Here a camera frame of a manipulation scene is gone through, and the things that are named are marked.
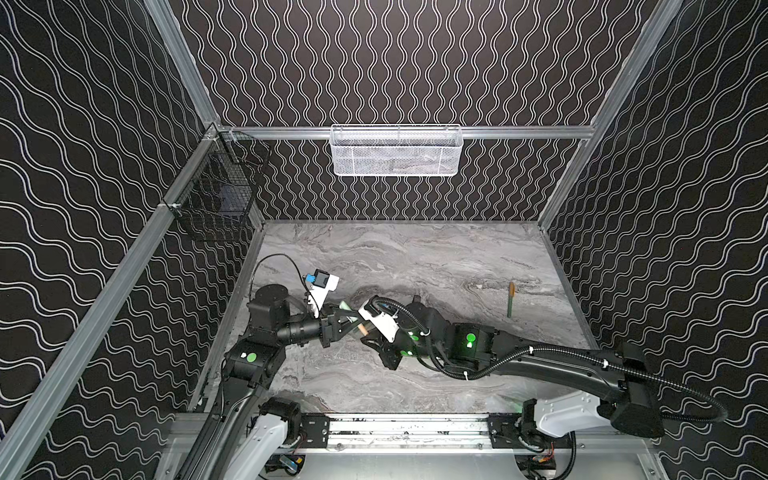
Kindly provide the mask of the green capped pen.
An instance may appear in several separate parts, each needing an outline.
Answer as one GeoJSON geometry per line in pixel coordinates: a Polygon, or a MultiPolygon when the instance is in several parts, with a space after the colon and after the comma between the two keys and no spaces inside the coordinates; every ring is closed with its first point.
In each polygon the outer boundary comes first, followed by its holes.
{"type": "Polygon", "coordinates": [[[515,295],[516,295],[516,285],[514,282],[509,282],[507,307],[506,307],[506,318],[508,319],[511,319],[513,315],[515,295]]]}

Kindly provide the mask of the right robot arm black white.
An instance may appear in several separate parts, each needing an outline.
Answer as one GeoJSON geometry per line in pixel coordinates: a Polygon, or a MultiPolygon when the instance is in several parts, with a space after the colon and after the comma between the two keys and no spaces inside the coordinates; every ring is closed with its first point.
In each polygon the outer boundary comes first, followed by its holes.
{"type": "Polygon", "coordinates": [[[728,415],[713,396],[649,373],[633,347],[585,350],[537,342],[486,325],[451,323],[418,300],[404,305],[374,296],[358,312],[378,329],[376,348],[390,369],[411,357],[461,382],[498,375],[570,388],[557,399],[524,402],[519,427],[524,435],[559,438],[611,426],[657,438],[666,421],[714,424],[728,415]]]}

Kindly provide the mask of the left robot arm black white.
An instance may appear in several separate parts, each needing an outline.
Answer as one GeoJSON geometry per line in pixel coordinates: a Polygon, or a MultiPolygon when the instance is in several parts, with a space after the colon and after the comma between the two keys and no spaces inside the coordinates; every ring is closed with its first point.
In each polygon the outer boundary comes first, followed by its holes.
{"type": "Polygon", "coordinates": [[[341,305],[314,311],[279,284],[259,288],[248,303],[250,318],[226,353],[213,405],[178,479],[260,479],[301,467],[293,450],[307,438],[300,406],[268,391],[290,345],[317,340],[323,347],[357,330],[359,313],[341,305]]]}

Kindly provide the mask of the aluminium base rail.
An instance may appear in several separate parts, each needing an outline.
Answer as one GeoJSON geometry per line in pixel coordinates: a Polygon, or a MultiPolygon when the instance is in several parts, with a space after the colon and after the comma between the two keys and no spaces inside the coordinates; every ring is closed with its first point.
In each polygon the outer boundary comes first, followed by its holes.
{"type": "MultiPolygon", "coordinates": [[[[164,454],[185,456],[205,421],[182,414],[172,427],[164,454]]],[[[287,453],[461,453],[530,454],[512,433],[513,414],[304,414],[298,448],[287,453]]],[[[576,434],[578,453],[645,454],[642,439],[598,428],[576,434]]]]}

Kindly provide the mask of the aluminium back horizontal rail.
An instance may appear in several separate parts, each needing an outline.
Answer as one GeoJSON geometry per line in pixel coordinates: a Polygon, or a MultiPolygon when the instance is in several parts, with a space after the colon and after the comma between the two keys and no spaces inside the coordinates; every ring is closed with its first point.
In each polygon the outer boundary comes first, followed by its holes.
{"type": "Polygon", "coordinates": [[[221,127],[222,132],[257,140],[322,140],[336,134],[383,138],[385,134],[460,134],[463,139],[589,139],[591,126],[336,125],[331,127],[221,127]]]}

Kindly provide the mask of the aluminium horizontal rail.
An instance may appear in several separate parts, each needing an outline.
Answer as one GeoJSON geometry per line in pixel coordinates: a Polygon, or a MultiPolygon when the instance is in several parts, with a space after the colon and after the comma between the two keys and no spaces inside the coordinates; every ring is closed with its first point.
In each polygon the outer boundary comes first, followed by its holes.
{"type": "Polygon", "coordinates": [[[336,134],[383,138],[385,134],[460,134],[463,139],[589,139],[591,126],[336,125],[331,127],[221,127],[222,132],[257,140],[322,140],[336,134]]]}
{"type": "Polygon", "coordinates": [[[19,479],[175,220],[171,207],[216,144],[211,125],[1,443],[1,477],[19,479]]]}

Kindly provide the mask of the aluminium left horizontal rail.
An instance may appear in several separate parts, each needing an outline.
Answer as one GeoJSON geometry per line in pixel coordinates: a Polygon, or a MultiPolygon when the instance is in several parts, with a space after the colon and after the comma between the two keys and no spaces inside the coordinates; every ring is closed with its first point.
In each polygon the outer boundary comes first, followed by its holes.
{"type": "Polygon", "coordinates": [[[171,207],[216,144],[211,125],[1,443],[1,477],[19,479],[175,220],[171,207]]]}

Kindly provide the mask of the aluminium corner frame post left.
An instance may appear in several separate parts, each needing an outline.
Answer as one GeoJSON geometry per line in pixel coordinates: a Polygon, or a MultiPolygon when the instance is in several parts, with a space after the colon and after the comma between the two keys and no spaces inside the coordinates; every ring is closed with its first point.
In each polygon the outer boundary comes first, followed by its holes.
{"type": "Polygon", "coordinates": [[[173,13],[170,2],[148,0],[145,4],[199,119],[205,124],[219,126],[220,117],[203,83],[196,60],[183,36],[180,23],[173,13]]]}

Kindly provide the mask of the aluminium corner frame post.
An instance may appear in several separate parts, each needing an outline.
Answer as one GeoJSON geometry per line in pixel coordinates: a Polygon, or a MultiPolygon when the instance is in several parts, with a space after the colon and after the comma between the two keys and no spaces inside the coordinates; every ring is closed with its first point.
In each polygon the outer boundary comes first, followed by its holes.
{"type": "Polygon", "coordinates": [[[632,50],[623,62],[616,79],[591,122],[593,132],[587,139],[582,140],[576,148],[548,203],[539,216],[538,225],[542,231],[547,232],[551,227],[569,192],[574,187],[596,147],[604,138],[682,4],[681,0],[656,2],[649,19],[643,25],[632,50]]]}
{"type": "Polygon", "coordinates": [[[170,2],[148,0],[145,4],[199,119],[205,124],[219,126],[220,117],[203,83],[196,60],[183,36],[180,23],[173,13],[170,2]]]}

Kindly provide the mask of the aluminium corner frame post right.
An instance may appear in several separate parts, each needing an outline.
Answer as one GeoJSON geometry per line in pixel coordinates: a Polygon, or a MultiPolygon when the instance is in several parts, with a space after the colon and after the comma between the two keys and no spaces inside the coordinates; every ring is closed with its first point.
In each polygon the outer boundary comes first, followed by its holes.
{"type": "Polygon", "coordinates": [[[538,225],[542,231],[547,232],[551,227],[569,192],[574,187],[596,147],[604,138],[682,4],[681,0],[656,2],[649,19],[643,25],[632,50],[623,62],[616,79],[591,122],[593,132],[587,139],[582,140],[576,148],[548,203],[539,216],[538,225]]]}

